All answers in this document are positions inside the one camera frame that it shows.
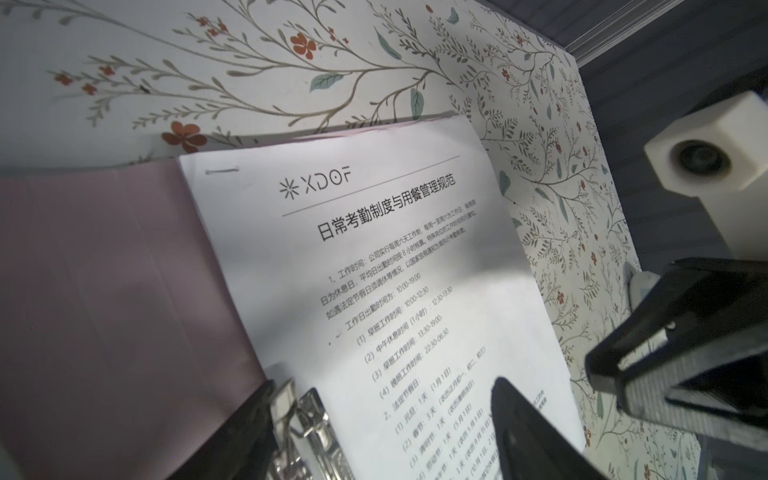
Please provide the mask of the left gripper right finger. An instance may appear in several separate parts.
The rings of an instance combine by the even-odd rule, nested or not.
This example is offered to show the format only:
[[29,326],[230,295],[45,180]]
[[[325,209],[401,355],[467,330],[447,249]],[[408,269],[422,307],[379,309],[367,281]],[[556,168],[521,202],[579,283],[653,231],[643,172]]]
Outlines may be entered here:
[[491,413],[504,479],[604,477],[503,377],[493,385]]

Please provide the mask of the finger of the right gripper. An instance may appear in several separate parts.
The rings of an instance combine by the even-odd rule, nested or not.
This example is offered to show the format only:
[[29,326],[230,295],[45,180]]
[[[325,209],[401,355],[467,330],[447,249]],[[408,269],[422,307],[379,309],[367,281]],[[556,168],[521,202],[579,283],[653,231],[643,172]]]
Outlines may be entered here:
[[766,451],[766,262],[673,262],[585,368],[629,416]]

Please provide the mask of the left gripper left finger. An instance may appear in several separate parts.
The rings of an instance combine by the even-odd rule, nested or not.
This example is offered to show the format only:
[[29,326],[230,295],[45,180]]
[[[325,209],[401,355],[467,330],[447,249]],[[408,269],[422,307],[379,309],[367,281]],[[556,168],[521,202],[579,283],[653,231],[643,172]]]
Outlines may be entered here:
[[169,479],[265,479],[277,450],[275,390],[273,380],[264,382]]

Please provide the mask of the pink folder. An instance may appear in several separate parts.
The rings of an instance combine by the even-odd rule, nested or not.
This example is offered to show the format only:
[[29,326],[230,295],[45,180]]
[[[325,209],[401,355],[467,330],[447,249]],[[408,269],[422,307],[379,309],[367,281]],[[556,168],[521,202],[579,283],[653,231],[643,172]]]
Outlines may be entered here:
[[1,475],[169,479],[264,383],[185,179],[264,147],[1,182]]

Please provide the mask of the printed paper sheets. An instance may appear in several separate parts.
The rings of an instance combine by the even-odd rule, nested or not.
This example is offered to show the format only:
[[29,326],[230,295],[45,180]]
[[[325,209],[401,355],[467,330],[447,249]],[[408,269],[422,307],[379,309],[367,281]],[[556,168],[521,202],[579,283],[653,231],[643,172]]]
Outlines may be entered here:
[[180,166],[258,360],[318,391],[357,478],[498,478],[498,378],[584,449],[545,302],[465,117]]

